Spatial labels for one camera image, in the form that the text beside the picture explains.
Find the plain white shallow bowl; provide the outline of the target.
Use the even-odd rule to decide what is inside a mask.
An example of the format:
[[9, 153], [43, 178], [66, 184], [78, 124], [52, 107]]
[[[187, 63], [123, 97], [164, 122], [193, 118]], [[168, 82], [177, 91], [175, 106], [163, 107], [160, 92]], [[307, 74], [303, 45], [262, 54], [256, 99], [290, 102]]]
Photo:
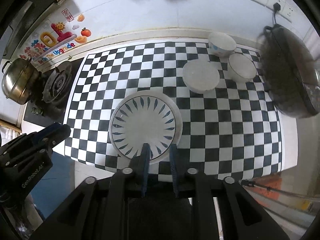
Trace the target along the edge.
[[196, 94], [206, 94], [215, 89], [220, 82], [220, 74], [212, 62], [202, 60], [188, 61], [182, 69], [186, 87]]

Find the white bowl dark rim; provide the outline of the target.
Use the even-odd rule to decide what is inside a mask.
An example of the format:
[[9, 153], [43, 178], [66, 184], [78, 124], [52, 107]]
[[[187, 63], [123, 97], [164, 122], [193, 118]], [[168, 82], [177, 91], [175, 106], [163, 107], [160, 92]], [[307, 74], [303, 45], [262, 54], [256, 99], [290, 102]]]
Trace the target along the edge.
[[227, 70], [229, 77], [237, 83], [252, 81], [257, 75], [253, 62], [239, 53], [233, 53], [229, 56]]

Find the white bowl coloured dots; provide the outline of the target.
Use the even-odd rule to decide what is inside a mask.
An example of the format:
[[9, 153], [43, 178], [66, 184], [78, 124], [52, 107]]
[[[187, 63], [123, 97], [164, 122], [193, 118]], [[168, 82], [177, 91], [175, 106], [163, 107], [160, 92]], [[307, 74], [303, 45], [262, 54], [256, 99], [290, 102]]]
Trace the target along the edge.
[[222, 58], [229, 57], [236, 49], [236, 42], [233, 38], [221, 32], [210, 33], [208, 44], [211, 52]]

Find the black gas stove burner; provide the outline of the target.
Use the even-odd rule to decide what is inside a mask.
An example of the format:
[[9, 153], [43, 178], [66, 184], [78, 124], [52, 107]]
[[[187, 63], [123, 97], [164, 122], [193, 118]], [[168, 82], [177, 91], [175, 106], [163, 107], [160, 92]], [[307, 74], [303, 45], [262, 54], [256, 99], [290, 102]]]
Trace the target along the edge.
[[47, 72], [40, 72], [25, 109], [24, 121], [43, 127], [63, 122], [71, 88], [82, 61], [82, 58], [64, 61]]

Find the black white checkered mat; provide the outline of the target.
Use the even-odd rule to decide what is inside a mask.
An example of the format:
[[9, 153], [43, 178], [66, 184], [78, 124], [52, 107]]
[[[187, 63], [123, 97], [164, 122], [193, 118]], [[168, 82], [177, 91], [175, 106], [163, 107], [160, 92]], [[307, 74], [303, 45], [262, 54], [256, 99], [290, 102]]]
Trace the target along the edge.
[[[196, 59], [211, 62], [220, 75], [217, 87], [204, 95], [191, 92], [182, 78], [183, 66]], [[164, 93], [176, 103], [183, 121], [178, 147], [200, 171], [251, 179], [281, 170], [279, 115], [261, 75], [234, 82], [227, 61], [204, 41], [151, 42], [88, 54], [66, 109], [71, 135], [64, 155], [103, 170], [121, 169], [124, 160], [111, 144], [108, 125], [118, 103], [140, 90]]]

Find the steel pot with lid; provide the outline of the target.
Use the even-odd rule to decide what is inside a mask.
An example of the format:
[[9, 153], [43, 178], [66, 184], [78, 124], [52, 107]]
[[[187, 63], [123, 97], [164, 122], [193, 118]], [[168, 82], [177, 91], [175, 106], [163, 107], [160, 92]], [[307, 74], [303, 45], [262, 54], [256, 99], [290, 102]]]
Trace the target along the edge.
[[2, 91], [5, 97], [19, 105], [26, 104], [40, 76], [40, 72], [31, 64], [31, 58], [6, 61], [2, 73]]

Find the dark electric cooking pot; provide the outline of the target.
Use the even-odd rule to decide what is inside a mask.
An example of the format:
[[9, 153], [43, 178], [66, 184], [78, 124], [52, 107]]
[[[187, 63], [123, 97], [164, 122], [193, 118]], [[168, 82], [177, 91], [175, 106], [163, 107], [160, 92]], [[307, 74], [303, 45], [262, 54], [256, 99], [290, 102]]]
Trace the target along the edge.
[[295, 119], [319, 114], [319, 72], [303, 41], [279, 24], [263, 36], [261, 68], [274, 105]]

